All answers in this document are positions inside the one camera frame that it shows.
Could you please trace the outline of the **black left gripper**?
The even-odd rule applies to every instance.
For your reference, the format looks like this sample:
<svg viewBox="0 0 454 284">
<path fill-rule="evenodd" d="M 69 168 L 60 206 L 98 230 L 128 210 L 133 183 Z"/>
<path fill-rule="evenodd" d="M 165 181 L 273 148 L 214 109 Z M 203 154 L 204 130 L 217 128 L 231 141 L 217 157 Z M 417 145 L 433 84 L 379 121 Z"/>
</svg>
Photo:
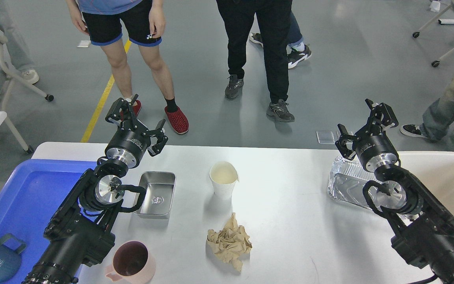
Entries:
<svg viewBox="0 0 454 284">
<path fill-rule="evenodd" d="M 105 149 L 105 155 L 108 159 L 121 160 L 129 169 L 140 164 L 146 150 L 152 157 L 161 153 L 169 140 L 164 131 L 165 119 L 160 120 L 151 131 L 141 121 L 137 121 L 134 111 L 137 101 L 137 94 L 133 95 L 130 101 L 119 98 L 106 115 L 106 122 L 113 123 L 118 128 Z M 153 137 L 156 138 L 156 143 L 150 144 Z"/>
</svg>

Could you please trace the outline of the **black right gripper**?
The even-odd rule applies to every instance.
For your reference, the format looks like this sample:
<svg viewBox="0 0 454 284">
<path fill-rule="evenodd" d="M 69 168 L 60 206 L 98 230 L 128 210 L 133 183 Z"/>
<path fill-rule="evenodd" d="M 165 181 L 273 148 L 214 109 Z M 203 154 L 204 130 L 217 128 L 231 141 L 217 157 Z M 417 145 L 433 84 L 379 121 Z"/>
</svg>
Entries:
<svg viewBox="0 0 454 284">
<path fill-rule="evenodd" d="M 395 128 L 399 123 L 391 106 L 377 104 L 371 99 L 365 99 L 365 102 L 370 108 L 365 128 L 350 135 L 346 127 L 339 123 L 340 135 L 335 146 L 343 158 L 352 161 L 357 155 L 364 170 L 374 172 L 380 166 L 399 161 L 399 155 L 386 135 L 388 128 Z M 348 142 L 353 143 L 353 149 L 347 148 Z"/>
</svg>

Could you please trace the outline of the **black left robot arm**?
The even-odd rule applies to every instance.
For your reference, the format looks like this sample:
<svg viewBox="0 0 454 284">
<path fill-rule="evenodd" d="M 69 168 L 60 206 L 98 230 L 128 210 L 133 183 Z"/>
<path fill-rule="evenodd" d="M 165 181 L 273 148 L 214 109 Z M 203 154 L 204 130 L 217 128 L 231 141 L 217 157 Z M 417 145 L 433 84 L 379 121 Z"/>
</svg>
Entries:
<svg viewBox="0 0 454 284">
<path fill-rule="evenodd" d="M 115 245 L 111 232 L 117 215 L 140 209 L 146 196 L 141 186 L 123 185 L 121 178 L 135 168 L 145 152 L 162 152 L 167 136 L 160 120 L 154 130 L 137 119 L 133 106 L 138 95 L 128 101 L 117 99 L 106 121 L 117 131 L 97 160 L 76 182 L 44 230 L 49 245 L 30 273 L 25 284 L 75 284 L 76 273 L 84 264 L 99 264 Z"/>
</svg>

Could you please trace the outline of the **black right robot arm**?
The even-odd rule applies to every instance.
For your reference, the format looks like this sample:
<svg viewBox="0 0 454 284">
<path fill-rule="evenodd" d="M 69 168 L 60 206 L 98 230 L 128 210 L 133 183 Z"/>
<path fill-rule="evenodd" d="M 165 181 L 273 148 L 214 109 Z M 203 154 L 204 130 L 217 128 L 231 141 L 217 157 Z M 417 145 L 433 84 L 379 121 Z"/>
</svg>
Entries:
<svg viewBox="0 0 454 284">
<path fill-rule="evenodd" d="M 386 219 L 394 232 L 391 246 L 409 265 L 430 266 L 434 273 L 420 281 L 440 279 L 454 284 L 454 216 L 411 172 L 400 165 L 400 158 L 386 135 L 398 126 L 391 106 L 365 100 L 370 108 L 366 124 L 355 134 L 338 124 L 335 142 L 342 157 L 358 157 L 362 168 L 373 173 L 362 189 L 369 208 Z"/>
</svg>

